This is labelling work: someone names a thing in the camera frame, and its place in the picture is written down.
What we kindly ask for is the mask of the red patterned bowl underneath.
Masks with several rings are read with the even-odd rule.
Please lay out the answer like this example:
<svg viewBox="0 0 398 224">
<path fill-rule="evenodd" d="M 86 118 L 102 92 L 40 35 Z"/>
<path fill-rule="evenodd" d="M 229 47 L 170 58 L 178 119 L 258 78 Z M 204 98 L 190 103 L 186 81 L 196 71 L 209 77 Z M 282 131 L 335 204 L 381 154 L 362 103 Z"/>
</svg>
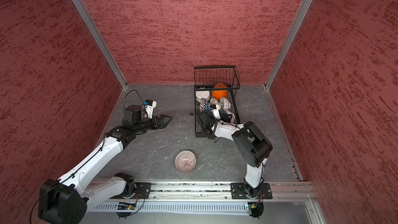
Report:
<svg viewBox="0 0 398 224">
<path fill-rule="evenodd" d="M 219 105 L 220 104 L 219 101 L 216 98 L 214 98 L 214 97 L 212 97 L 209 100 L 209 103 L 210 103 L 210 105 Z"/>
</svg>

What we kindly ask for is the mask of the green patterned ceramic bowl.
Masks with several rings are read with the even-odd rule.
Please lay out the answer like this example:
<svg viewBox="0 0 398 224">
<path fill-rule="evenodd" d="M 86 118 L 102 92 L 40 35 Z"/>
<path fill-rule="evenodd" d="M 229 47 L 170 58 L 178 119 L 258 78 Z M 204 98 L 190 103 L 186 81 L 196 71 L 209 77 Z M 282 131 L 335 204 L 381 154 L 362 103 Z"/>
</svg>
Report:
<svg viewBox="0 0 398 224">
<path fill-rule="evenodd" d="M 224 111 L 229 111 L 231 108 L 231 102 L 226 97 L 221 97 L 219 100 L 220 107 Z"/>
</svg>

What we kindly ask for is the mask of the white pink bowl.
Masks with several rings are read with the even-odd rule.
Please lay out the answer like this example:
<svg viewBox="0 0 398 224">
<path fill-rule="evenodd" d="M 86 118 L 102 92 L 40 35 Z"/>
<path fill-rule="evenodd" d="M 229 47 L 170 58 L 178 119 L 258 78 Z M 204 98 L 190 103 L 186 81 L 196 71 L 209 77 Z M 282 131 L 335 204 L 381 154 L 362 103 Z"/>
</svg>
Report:
<svg viewBox="0 0 398 224">
<path fill-rule="evenodd" d="M 195 100 L 200 102 L 201 99 L 205 99 L 209 101 L 211 99 L 210 91 L 196 91 L 195 92 Z"/>
</svg>

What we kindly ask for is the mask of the orange plastic bowl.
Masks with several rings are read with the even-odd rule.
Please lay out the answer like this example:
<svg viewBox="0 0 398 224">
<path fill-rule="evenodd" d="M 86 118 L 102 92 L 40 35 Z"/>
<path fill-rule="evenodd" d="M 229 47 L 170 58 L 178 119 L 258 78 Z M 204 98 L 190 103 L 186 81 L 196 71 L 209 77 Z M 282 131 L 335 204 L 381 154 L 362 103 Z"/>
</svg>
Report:
<svg viewBox="0 0 398 224">
<path fill-rule="evenodd" d="M 222 97 L 227 98 L 228 97 L 227 86 L 223 83 L 217 83 L 214 86 L 214 90 L 212 91 L 212 97 L 217 100 L 220 100 Z"/>
</svg>

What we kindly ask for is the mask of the pink striped bowl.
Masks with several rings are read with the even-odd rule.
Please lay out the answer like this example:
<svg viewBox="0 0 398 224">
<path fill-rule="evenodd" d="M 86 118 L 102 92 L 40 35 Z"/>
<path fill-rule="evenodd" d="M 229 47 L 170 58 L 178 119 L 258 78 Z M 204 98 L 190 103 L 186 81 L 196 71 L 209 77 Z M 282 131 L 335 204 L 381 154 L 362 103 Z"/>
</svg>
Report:
<svg viewBox="0 0 398 224">
<path fill-rule="evenodd" d="M 189 150 L 181 151 L 175 158 L 175 167 L 181 173 L 191 172 L 197 163 L 195 154 Z"/>
</svg>

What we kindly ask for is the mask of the blue patterned ceramic bowl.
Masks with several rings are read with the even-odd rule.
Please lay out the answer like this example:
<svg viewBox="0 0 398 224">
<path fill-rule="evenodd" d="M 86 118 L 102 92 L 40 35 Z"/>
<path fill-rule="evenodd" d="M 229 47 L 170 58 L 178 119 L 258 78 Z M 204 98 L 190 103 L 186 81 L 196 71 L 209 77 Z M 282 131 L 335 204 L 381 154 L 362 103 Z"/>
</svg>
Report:
<svg viewBox="0 0 398 224">
<path fill-rule="evenodd" d="M 235 123 L 235 114 L 229 110 L 221 110 L 220 112 L 220 119 L 226 123 L 234 124 Z"/>
</svg>

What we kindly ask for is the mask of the orange patterned bowl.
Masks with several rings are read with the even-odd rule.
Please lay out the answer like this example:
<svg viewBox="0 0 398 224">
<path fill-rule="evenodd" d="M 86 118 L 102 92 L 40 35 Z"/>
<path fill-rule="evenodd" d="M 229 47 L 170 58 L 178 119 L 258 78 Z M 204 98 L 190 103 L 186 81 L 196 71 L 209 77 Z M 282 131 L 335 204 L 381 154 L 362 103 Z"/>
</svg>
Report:
<svg viewBox="0 0 398 224">
<path fill-rule="evenodd" d="M 200 112 L 209 111 L 210 104 L 209 101 L 205 98 L 200 99 Z"/>
</svg>

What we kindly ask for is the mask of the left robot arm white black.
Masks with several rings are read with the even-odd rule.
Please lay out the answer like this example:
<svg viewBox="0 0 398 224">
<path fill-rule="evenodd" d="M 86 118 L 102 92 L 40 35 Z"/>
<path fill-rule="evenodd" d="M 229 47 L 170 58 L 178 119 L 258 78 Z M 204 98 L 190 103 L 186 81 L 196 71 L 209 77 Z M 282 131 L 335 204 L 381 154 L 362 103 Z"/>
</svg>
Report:
<svg viewBox="0 0 398 224">
<path fill-rule="evenodd" d="M 50 224 L 78 224 L 87 210 L 115 196 L 139 199 L 134 178 L 117 173 L 88 189 L 92 179 L 139 135 L 163 129 L 172 116 L 153 115 L 155 105 L 130 105 L 124 109 L 122 124 L 104 134 L 100 144 L 81 162 L 57 180 L 47 180 L 40 188 L 38 218 Z"/>
</svg>

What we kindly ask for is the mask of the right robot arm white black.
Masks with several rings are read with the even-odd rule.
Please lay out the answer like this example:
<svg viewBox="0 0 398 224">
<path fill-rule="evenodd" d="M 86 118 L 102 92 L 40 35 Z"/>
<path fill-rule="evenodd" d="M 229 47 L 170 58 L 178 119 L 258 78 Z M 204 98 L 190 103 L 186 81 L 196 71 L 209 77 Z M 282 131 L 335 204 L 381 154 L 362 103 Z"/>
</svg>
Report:
<svg viewBox="0 0 398 224">
<path fill-rule="evenodd" d="M 264 183 L 264 166 L 273 150 L 269 139 L 252 121 L 232 124 L 216 119 L 210 111 L 190 113 L 190 115 L 199 122 L 203 134 L 209 140 L 224 138 L 235 143 L 247 163 L 243 182 L 245 195 L 250 199 L 259 197 Z"/>
</svg>

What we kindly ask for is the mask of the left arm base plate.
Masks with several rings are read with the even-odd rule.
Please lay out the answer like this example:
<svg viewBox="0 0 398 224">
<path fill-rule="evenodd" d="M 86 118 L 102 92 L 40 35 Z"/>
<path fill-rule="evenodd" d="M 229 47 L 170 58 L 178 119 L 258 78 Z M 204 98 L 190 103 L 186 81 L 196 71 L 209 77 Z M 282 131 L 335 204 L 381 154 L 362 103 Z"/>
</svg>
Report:
<svg viewBox="0 0 398 224">
<path fill-rule="evenodd" d="M 123 192 L 120 195 L 113 196 L 111 199 L 122 199 L 122 200 L 136 200 L 136 199 L 148 199 L 151 191 L 152 183 L 134 183 L 134 189 L 132 193 Z"/>
</svg>

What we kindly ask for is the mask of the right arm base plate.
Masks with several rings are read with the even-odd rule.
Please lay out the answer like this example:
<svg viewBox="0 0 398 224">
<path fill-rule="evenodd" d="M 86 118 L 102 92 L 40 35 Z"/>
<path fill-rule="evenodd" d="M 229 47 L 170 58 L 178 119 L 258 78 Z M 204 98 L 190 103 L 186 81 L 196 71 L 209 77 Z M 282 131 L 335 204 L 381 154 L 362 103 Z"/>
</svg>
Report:
<svg viewBox="0 0 398 224">
<path fill-rule="evenodd" d="M 231 183 L 232 199 L 270 200 L 273 198 L 269 183 L 262 183 L 257 188 L 252 188 L 247 183 Z"/>
</svg>

